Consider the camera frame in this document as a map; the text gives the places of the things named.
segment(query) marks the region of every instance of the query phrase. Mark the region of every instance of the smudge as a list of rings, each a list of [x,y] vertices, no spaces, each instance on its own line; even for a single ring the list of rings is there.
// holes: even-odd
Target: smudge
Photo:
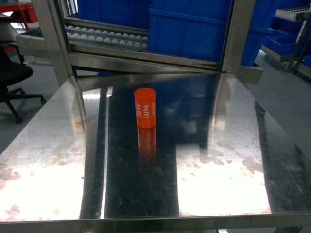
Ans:
[[[60,214],[60,210],[58,208],[56,208],[53,213],[54,213],[53,215],[56,216],[56,215]]]
[[[154,173],[156,173],[157,175],[160,175],[160,176],[162,176],[164,174],[162,168],[158,167],[158,166],[154,168]]]
[[[66,165],[66,164],[68,164],[69,162],[67,162],[67,161],[59,161],[58,163],[57,163],[57,165],[60,165],[60,166],[63,166],[63,165]]]
[[[21,175],[18,172],[11,173],[10,179],[11,180],[18,180],[21,178]]]
[[[14,220],[14,218],[16,217],[16,215],[18,213],[20,213],[19,211],[19,207],[18,205],[15,203],[14,205],[12,205],[10,210],[5,210],[5,212],[7,212],[9,219],[8,220]]]
[[[220,151],[218,151],[218,150],[210,150],[210,154],[211,154],[211,156],[213,156],[213,157],[218,157],[218,156],[223,156],[224,154],[223,153],[221,153]]]
[[[18,172],[13,172],[11,168],[0,170],[0,179],[5,181],[18,180],[21,175]]]
[[[289,171],[301,171],[301,167],[298,166],[297,164],[294,164],[294,163],[285,163],[285,162],[282,162],[281,163],[283,166],[285,166]]]
[[[239,157],[244,157],[241,153],[239,153],[239,152],[237,152],[237,151],[236,151],[235,153],[236,153],[236,155],[239,156]]]
[[[256,163],[252,157],[247,157],[243,160],[243,165],[252,173],[254,174],[255,171],[263,172],[262,165]]]
[[[226,149],[228,149],[228,150],[235,151],[235,148],[234,148],[233,146],[231,146],[230,144],[228,144],[228,143],[226,143],[226,142],[224,142],[224,141],[218,141],[216,144],[217,144],[218,146],[224,147],[224,148],[226,148]]]
[[[218,164],[218,165],[224,165],[223,161],[221,161],[220,159],[218,158],[215,158],[215,157],[209,157],[207,159],[207,162],[214,162],[215,164]]]
[[[0,180],[0,190],[3,190],[6,186],[5,180]]]
[[[196,169],[201,169],[201,167],[197,164],[193,164]]]

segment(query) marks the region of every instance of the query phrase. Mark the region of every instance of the metal tabletop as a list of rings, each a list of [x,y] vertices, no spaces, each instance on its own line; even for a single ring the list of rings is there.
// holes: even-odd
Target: metal tabletop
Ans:
[[[156,91],[136,126],[134,91]],[[232,74],[68,80],[0,156],[0,232],[311,225],[311,161]]]

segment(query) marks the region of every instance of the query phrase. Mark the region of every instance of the metal frame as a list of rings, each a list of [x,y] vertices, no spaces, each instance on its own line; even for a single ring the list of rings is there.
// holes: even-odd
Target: metal frame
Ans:
[[[239,72],[256,0],[233,0],[227,27],[220,71]]]
[[[44,36],[43,43],[48,48],[49,56],[51,58],[58,82],[61,85],[66,77],[70,77],[71,74],[76,76],[73,66],[79,66],[79,68],[89,68],[89,64],[94,63],[94,61],[97,61],[95,63],[99,64],[103,59],[107,61],[105,63],[106,65],[110,65],[101,65],[97,68],[116,72],[119,72],[121,62],[121,67],[123,69],[122,72],[128,73],[209,73],[217,71],[225,73],[238,73],[255,1],[256,0],[232,1],[230,20],[228,23],[221,63],[174,56],[164,56],[154,53],[136,52],[134,54],[134,52],[126,50],[118,51],[115,48],[94,47],[92,51],[92,46],[83,46],[82,44],[74,43],[72,41],[68,42],[66,31],[64,29],[64,20],[68,21],[69,19],[63,19],[63,16],[69,14],[71,11],[68,10],[68,7],[70,7],[69,5],[64,7],[66,6],[64,1],[33,0],[33,4]],[[87,20],[80,20],[79,23],[81,22],[87,23]]]

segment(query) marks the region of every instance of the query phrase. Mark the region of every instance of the blue plastic crate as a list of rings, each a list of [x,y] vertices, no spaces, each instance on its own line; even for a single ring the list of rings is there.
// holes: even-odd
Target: blue plastic crate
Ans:
[[[256,0],[251,26],[268,28],[281,0]]]
[[[311,68],[311,56],[305,57],[305,65]]]
[[[301,26],[294,26],[294,27],[289,27],[289,28],[281,28],[278,30],[278,32],[281,35],[297,35],[299,34],[301,29]]]
[[[150,8],[148,50],[219,62],[225,32],[225,21]],[[264,38],[272,32],[261,27],[250,27],[242,65],[252,65]]]
[[[271,50],[276,52],[278,55],[292,54],[296,46],[296,39],[296,35],[274,38],[271,40]]]
[[[253,26],[250,27],[245,43],[241,65],[253,66],[258,52],[265,41],[265,38],[267,35],[273,34],[273,31],[274,30],[272,29],[267,30],[265,28],[257,28]]]
[[[151,2],[152,0],[78,0],[78,17],[147,29]]]
[[[270,48],[271,47],[271,43],[272,43],[272,39],[274,38],[278,38],[284,36],[284,34],[282,34],[279,30],[273,30],[273,33],[266,36],[264,41],[263,41],[263,45]]]
[[[256,0],[252,26],[268,28],[280,4],[280,0]],[[158,10],[193,16],[228,20],[231,0],[153,0],[152,7]]]
[[[231,0],[153,0],[152,7],[192,16],[228,20]]]
[[[282,0],[279,8],[285,9],[285,8],[292,8],[292,7],[298,7],[298,6],[307,6],[310,4],[310,0]]]

